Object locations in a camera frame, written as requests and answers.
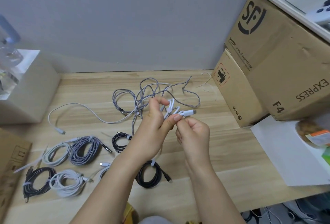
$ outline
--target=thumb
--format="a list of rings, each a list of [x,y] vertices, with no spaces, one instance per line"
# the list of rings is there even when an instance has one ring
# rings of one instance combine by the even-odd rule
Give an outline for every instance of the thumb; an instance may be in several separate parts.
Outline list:
[[[170,115],[166,120],[164,120],[162,126],[160,127],[161,131],[167,135],[167,133],[173,129],[174,125],[182,119],[182,115],[173,114]]]
[[[187,137],[189,134],[192,133],[192,129],[185,119],[178,121],[177,127],[182,138]]]

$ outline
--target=forearm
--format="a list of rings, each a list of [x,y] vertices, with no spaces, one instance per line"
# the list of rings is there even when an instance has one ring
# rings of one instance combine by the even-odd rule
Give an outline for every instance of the forearm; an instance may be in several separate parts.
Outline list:
[[[129,153],[122,152],[118,155],[71,224],[121,223],[138,169]]]
[[[211,164],[189,172],[196,204],[204,224],[245,223]]]

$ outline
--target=wooden tabletop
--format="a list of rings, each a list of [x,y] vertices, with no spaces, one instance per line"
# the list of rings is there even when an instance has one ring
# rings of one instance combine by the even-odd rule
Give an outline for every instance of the wooden tabletop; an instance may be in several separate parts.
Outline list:
[[[112,103],[112,94],[115,89],[127,88],[137,93],[139,83],[144,78],[154,77],[159,82],[173,84],[186,81],[191,75],[192,79],[186,89],[198,93],[201,98],[201,105],[197,108],[197,114],[194,117],[210,126],[210,155],[213,168],[240,211],[297,199],[330,189],[328,186],[286,186],[250,129],[239,128],[214,81],[210,79],[209,85],[196,88],[209,78],[208,74],[201,75],[201,71],[63,74],[57,93],[41,123],[4,128],[33,143],[29,162],[39,157],[48,144],[51,147],[74,137],[94,135],[112,148],[111,137],[117,131],[131,134],[131,118],[119,124],[106,124],[100,122],[87,109],[69,105],[55,111],[51,117],[52,122],[57,121],[57,126],[66,131],[65,135],[60,135],[49,126],[48,113],[60,105],[79,102],[93,109],[105,121],[116,121],[123,115],[114,108]],[[187,104],[195,105],[198,102],[194,95],[183,94],[181,85],[174,88],[174,95]],[[118,104],[126,110],[134,108],[133,98],[128,95],[121,97]],[[138,119],[135,129],[140,122],[141,120]],[[173,183],[168,183],[163,177],[161,182],[152,189],[144,189],[136,181],[133,184],[129,202],[137,210],[141,219],[150,215],[160,215],[174,223],[198,220],[190,179],[184,166],[184,153],[177,142],[175,129],[176,127],[167,135],[162,154],[157,159],[157,163],[171,176]],[[100,162],[111,162],[115,155],[118,154],[115,152],[109,154],[102,149],[98,157],[89,165],[77,167],[66,161],[55,169],[60,172],[70,168],[89,176],[100,169]],[[147,169],[145,179],[151,178],[152,173],[152,168]],[[97,185],[98,176],[99,174],[94,178],[93,183],[86,184],[79,196],[61,199],[51,190],[44,195],[30,198],[27,204],[23,200],[21,185],[25,176],[22,176],[5,223],[68,223]],[[42,185],[44,178],[38,178],[36,185]]]

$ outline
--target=left hand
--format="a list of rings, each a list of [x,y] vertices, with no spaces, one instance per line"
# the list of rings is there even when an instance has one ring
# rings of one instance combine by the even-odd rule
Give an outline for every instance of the left hand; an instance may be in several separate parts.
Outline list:
[[[138,130],[123,151],[134,154],[137,159],[135,161],[140,165],[154,158],[168,132],[182,119],[181,115],[173,114],[164,120],[163,113],[159,109],[160,104],[169,105],[170,102],[164,97],[153,97],[149,100],[148,115],[143,118]]]

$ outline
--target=white controller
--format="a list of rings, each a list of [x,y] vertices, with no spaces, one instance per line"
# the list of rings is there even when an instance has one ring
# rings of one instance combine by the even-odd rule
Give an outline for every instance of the white controller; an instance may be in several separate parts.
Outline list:
[[[318,25],[330,23],[330,0],[325,1],[323,7],[308,12],[305,17]]]

